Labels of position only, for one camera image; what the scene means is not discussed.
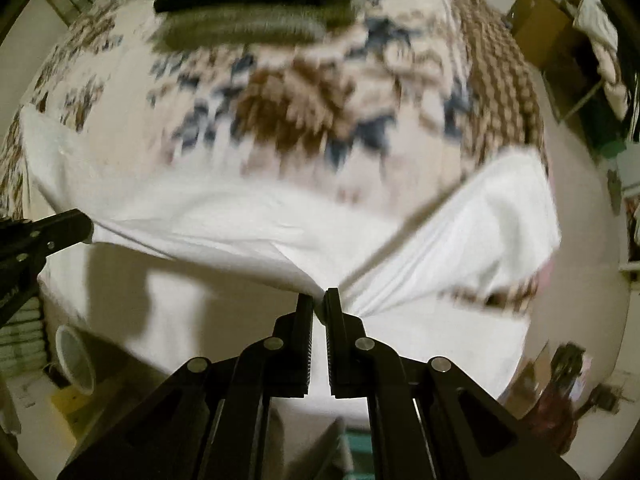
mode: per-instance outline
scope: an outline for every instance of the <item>white cloth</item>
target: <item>white cloth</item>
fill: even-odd
[[[78,207],[92,216],[94,242],[139,251],[103,244],[62,251],[50,257],[50,289],[90,330],[138,357],[173,370],[199,353],[230,357],[251,342],[246,337],[269,334],[272,321],[260,328],[252,323],[266,316],[263,303],[282,303],[284,296],[252,285],[252,309],[226,311],[252,329],[211,334],[228,344],[217,347],[216,355],[202,352],[212,344],[205,321],[216,317],[210,298],[218,294],[204,283],[210,280],[204,269],[213,268],[316,298],[338,286],[344,310],[363,317],[372,336],[393,343],[400,354],[426,360],[453,353],[494,395],[511,379],[528,320],[456,310],[435,296],[456,286],[487,294],[520,282],[558,246],[552,195],[533,150],[505,150],[435,214],[402,226],[290,186],[203,173],[197,164],[123,182],[92,163],[75,132],[32,107],[23,109],[21,119],[30,179],[54,207]],[[142,277],[132,278],[142,267]],[[120,290],[101,283],[114,276]],[[143,298],[139,290],[123,292],[127,280],[137,280]],[[234,280],[225,275],[216,286],[229,288]],[[245,285],[230,288],[246,299]],[[110,294],[117,301],[105,300]],[[143,314],[133,314],[134,301],[146,303]],[[213,303],[213,309],[228,309]],[[143,318],[140,327],[123,336],[136,316]],[[322,342],[318,333],[314,347]]]
[[[618,31],[602,8],[601,0],[580,0],[574,28],[584,32],[589,38],[607,45],[613,52],[618,51]]]

